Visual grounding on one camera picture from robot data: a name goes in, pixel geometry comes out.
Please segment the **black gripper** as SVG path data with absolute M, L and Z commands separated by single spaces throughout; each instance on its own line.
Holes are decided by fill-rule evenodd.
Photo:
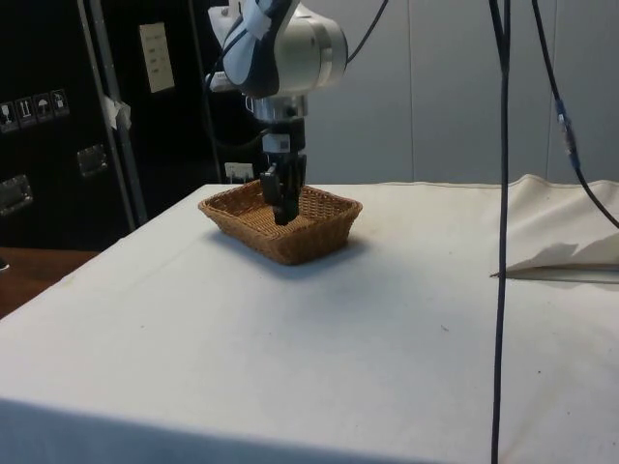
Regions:
M 262 195 L 274 207 L 275 223 L 286 225 L 299 215 L 299 198 L 305 185 L 307 156 L 304 119 L 266 123 L 261 137 L 265 155 L 281 156 L 260 174 Z

